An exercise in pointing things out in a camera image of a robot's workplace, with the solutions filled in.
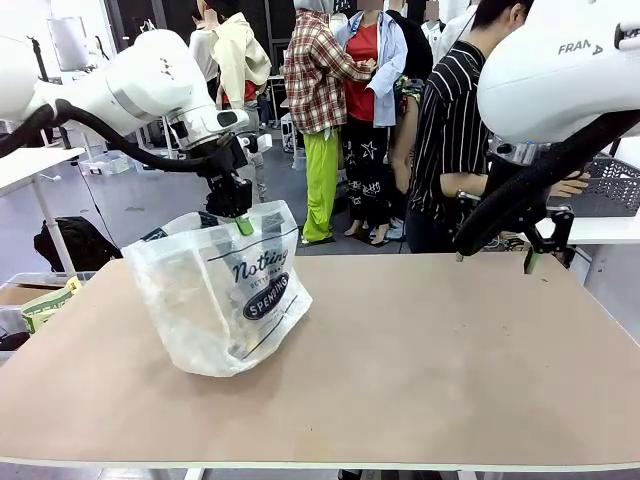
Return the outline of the person right hand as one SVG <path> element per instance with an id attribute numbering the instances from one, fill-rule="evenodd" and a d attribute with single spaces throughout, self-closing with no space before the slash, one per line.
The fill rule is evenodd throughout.
<path id="1" fill-rule="evenodd" d="M 568 177 L 551 187 L 549 196 L 552 198 L 570 198 L 580 195 L 589 185 L 590 175 L 586 172 L 573 172 Z"/>

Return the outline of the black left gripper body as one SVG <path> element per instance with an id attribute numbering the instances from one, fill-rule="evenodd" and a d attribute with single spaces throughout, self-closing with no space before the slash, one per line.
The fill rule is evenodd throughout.
<path id="1" fill-rule="evenodd" d="M 210 193 L 206 199 L 206 211 L 224 218 L 245 215 L 253 205 L 252 183 L 242 178 L 236 170 L 205 171 Z"/>

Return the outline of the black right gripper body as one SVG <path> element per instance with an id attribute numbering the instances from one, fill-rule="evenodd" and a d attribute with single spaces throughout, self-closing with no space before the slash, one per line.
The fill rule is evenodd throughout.
<path id="1" fill-rule="evenodd" d="M 540 235 L 537 224 L 547 217 L 547 200 L 534 196 L 521 201 L 515 209 L 513 232 L 525 236 Z"/>

